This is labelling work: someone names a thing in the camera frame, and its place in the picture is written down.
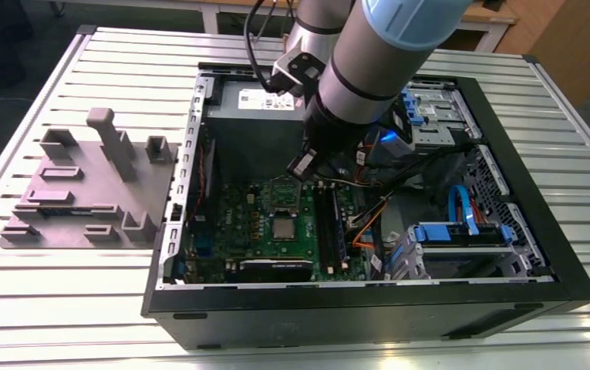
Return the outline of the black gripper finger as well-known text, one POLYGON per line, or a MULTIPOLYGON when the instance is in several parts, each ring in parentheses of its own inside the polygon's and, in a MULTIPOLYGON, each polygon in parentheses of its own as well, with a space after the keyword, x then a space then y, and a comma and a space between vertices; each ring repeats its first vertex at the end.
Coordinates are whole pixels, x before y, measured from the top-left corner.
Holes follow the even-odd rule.
POLYGON ((327 161, 323 154, 314 149, 302 150, 287 166, 287 173, 299 181, 310 180, 327 161))

